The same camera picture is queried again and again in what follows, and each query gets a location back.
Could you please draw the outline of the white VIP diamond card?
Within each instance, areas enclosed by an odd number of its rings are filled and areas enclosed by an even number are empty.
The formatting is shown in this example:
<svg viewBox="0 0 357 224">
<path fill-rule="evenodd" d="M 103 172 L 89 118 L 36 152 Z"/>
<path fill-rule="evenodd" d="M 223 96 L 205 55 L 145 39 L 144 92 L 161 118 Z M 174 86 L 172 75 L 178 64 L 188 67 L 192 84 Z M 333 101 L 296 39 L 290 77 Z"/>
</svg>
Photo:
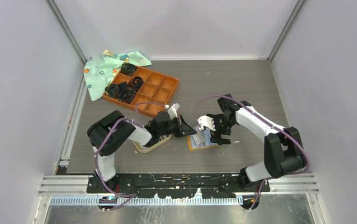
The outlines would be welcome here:
<svg viewBox="0 0 357 224">
<path fill-rule="evenodd" d="M 205 143 L 205 137 L 203 132 L 197 127 L 194 127 L 196 134 L 190 136 L 192 147 L 203 147 Z"/>
</svg>

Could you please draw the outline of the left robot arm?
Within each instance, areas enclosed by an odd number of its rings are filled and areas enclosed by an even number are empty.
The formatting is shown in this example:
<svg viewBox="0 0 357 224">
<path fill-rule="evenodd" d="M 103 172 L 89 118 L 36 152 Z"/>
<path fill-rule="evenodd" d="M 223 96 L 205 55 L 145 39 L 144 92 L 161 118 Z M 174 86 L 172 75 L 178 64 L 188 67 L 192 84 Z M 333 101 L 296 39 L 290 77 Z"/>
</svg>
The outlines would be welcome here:
<svg viewBox="0 0 357 224">
<path fill-rule="evenodd" d="M 131 140 L 148 149 L 161 142 L 163 136 L 181 138 L 196 133 L 181 115 L 171 117 L 168 112 L 158 112 L 148 124 L 141 126 L 126 118 L 119 110 L 113 111 L 93 124 L 86 133 L 95 153 L 99 188 L 106 193 L 115 190 L 114 154 L 125 141 Z"/>
</svg>

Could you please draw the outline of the orange leather card holder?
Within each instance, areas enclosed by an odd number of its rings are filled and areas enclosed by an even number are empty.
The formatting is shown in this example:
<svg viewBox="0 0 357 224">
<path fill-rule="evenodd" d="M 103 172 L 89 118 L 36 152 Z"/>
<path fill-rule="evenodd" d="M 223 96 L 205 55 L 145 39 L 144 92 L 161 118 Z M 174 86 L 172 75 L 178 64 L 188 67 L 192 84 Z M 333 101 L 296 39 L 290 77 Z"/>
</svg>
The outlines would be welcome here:
<svg viewBox="0 0 357 224">
<path fill-rule="evenodd" d="M 197 126 L 194 128 L 196 134 L 186 137 L 190 151 L 218 147 L 219 145 L 211 142 L 211 131 L 208 128 L 200 130 Z"/>
</svg>

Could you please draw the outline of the oval wooden card tray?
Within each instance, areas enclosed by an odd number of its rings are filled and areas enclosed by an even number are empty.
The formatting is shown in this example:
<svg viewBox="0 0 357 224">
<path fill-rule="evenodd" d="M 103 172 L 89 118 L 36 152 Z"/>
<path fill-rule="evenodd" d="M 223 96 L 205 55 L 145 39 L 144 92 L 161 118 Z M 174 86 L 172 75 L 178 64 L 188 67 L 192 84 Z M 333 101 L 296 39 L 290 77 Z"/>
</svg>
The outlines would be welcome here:
<svg viewBox="0 0 357 224">
<path fill-rule="evenodd" d="M 140 145 L 138 142 L 135 142 L 135 141 L 133 143 L 134 143 L 135 148 L 137 149 L 138 152 L 146 154 L 146 153 L 149 153 L 152 150 L 158 148 L 159 146 L 163 145 L 164 143 L 168 142 L 171 139 L 171 137 L 172 137 L 172 135 L 161 136 L 161 137 L 159 137 L 159 140 L 157 143 L 155 143 L 154 145 L 149 146 L 149 147 Z"/>
</svg>

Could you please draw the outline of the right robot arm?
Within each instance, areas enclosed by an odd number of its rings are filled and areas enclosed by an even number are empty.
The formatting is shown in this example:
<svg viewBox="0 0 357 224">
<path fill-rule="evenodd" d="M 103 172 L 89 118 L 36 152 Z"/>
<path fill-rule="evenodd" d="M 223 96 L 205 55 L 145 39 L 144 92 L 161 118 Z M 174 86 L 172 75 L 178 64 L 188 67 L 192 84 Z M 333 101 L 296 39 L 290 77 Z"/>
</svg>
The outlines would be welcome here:
<svg viewBox="0 0 357 224">
<path fill-rule="evenodd" d="M 222 135 L 230 135 L 234 125 L 246 127 L 264 144 L 262 161 L 245 167 L 240 171 L 240 186 L 250 192 L 258 181 L 280 178 L 299 173 L 308 166 L 300 133 L 295 127 L 285 128 L 261 115 L 246 101 L 237 101 L 230 94 L 217 100 L 221 114 L 210 115 L 214 122 L 211 141 L 219 145 L 230 144 Z"/>
</svg>

